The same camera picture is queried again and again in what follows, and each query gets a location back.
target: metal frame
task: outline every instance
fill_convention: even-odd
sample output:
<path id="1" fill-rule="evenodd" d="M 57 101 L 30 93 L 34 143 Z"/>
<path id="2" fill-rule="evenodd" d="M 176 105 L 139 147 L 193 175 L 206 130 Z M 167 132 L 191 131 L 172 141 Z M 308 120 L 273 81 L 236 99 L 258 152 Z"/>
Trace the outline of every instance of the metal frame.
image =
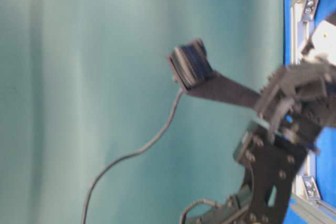
<path id="1" fill-rule="evenodd" d="M 314 15 L 319 0 L 292 0 L 290 3 L 290 63 L 298 64 L 302 59 L 302 46 L 308 41 L 314 30 Z M 308 223 L 336 223 L 336 209 L 321 200 L 316 177 L 316 156 L 309 154 L 306 162 L 293 182 L 292 194 L 296 204 L 291 208 Z M 305 185 L 307 180 L 312 181 L 312 192 Z"/>

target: black cable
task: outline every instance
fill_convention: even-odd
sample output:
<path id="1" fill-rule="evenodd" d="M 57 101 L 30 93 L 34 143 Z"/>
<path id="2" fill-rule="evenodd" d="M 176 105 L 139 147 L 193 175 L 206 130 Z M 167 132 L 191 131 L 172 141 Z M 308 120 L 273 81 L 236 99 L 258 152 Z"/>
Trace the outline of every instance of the black cable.
<path id="1" fill-rule="evenodd" d="M 171 122 L 172 122 L 172 120 L 174 118 L 176 107 L 177 107 L 177 104 L 179 103 L 179 100 L 180 100 L 182 94 L 183 94 L 183 90 L 179 89 L 179 91 L 177 92 L 176 98 L 174 100 L 174 103 L 172 105 L 172 108 L 170 110 L 170 114 L 169 114 L 167 122 L 163 125 L 163 127 L 161 128 L 161 130 L 148 143 L 146 143 L 141 149 L 139 149 L 139 150 L 137 150 L 137 151 L 135 151 L 133 153 L 130 153 L 128 155 L 125 155 L 125 156 L 122 156 L 122 157 L 116 159 L 115 161 L 113 161 L 112 163 L 110 163 L 108 166 L 106 166 L 106 168 L 104 170 L 102 170 L 100 172 L 100 174 L 98 174 L 98 176 L 94 179 L 94 181 L 91 184 L 90 189 L 88 190 L 87 195 L 85 197 L 81 224 L 86 224 L 86 218 L 87 218 L 87 214 L 88 214 L 88 207 L 89 207 L 89 202 L 90 202 L 91 194 L 92 194 L 92 191 L 95 188 L 97 182 L 114 165 L 116 165 L 117 163 L 119 163 L 119 162 L 121 162 L 121 161 L 123 161 L 125 159 L 132 158 L 132 157 L 135 157 L 135 156 L 138 156 L 138 155 L 144 153 L 145 151 L 147 151 L 150 147 L 152 147 L 160 139 L 160 137 L 168 129 L 169 125 L 171 124 Z"/>
<path id="2" fill-rule="evenodd" d="M 179 224 L 185 224 L 185 217 L 186 217 L 187 213 L 191 209 L 193 209 L 194 207 L 196 207 L 198 205 L 208 205 L 208 206 L 212 206 L 212 207 L 216 207 L 216 208 L 220 207 L 220 204 L 217 204 L 215 201 L 212 201 L 212 200 L 209 200 L 209 199 L 199 199 L 199 200 L 196 200 L 196 201 L 192 202 L 189 206 L 187 206 L 185 208 L 185 210 L 181 214 Z"/>

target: teal curtain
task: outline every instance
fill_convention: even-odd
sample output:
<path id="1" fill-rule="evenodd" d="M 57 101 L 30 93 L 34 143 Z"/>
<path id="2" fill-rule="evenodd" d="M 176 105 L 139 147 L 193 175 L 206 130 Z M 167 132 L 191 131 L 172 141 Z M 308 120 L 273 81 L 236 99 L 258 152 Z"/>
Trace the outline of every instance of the teal curtain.
<path id="1" fill-rule="evenodd" d="M 95 175 L 163 125 L 165 61 L 202 38 L 211 65 L 255 90 L 283 59 L 282 0 L 0 0 L 0 223 L 79 223 Z M 177 223 L 224 201 L 252 111 L 182 97 L 148 153 L 111 170 L 88 223 Z M 202 212 L 199 207 L 191 213 Z"/>

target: mounting hole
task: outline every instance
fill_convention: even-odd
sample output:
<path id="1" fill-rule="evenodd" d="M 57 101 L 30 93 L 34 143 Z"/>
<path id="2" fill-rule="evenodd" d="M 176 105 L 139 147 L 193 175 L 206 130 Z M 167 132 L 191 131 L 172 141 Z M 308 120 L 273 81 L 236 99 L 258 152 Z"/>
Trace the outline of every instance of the mounting hole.
<path id="1" fill-rule="evenodd" d="M 274 207 L 277 199 L 277 187 L 272 186 L 266 191 L 265 203 L 268 207 Z"/>

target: screw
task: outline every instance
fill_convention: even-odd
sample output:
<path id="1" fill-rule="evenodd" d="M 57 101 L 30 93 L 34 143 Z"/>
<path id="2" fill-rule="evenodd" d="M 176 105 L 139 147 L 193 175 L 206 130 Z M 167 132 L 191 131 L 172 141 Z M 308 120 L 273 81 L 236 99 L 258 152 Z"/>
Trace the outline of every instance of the screw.
<path id="1" fill-rule="evenodd" d="M 307 7 L 306 9 L 304 9 L 305 14 L 311 14 L 311 8 Z"/>
<path id="2" fill-rule="evenodd" d="M 313 197 L 315 195 L 315 192 L 312 190 L 308 190 L 307 192 L 309 194 L 309 197 Z"/>
<path id="3" fill-rule="evenodd" d="M 251 163 L 254 163 L 256 161 L 256 157 L 249 150 L 245 152 L 245 156 L 248 160 L 250 160 Z"/>
<path id="4" fill-rule="evenodd" d="M 305 184 L 307 187 L 309 187 L 309 188 L 312 187 L 312 184 L 311 184 L 311 182 L 309 182 L 309 181 L 306 181 L 304 184 Z"/>
<path id="5" fill-rule="evenodd" d="M 293 156 L 291 156 L 291 155 L 288 155 L 287 156 L 287 162 L 289 164 L 295 164 L 295 158 Z"/>
<path id="6" fill-rule="evenodd" d="M 257 217 L 254 213 L 250 213 L 250 221 L 252 222 L 256 222 L 257 221 Z"/>
<path id="7" fill-rule="evenodd" d="M 262 215 L 261 220 L 263 221 L 263 223 L 268 223 L 268 217 L 266 215 Z"/>
<path id="8" fill-rule="evenodd" d="M 263 141 L 260 139 L 260 137 L 259 136 L 257 136 L 257 135 L 254 135 L 253 136 L 253 141 L 256 143 L 256 145 L 258 146 L 258 147 L 263 147 L 264 146 L 264 143 L 263 143 Z"/>
<path id="9" fill-rule="evenodd" d="M 312 7 L 314 5 L 314 1 L 313 0 L 308 0 L 307 1 L 307 6 L 308 7 Z"/>
<path id="10" fill-rule="evenodd" d="M 279 171 L 279 177 L 280 177 L 281 179 L 285 179 L 285 178 L 286 178 L 286 173 L 285 173 L 284 170 L 280 170 L 280 171 Z"/>

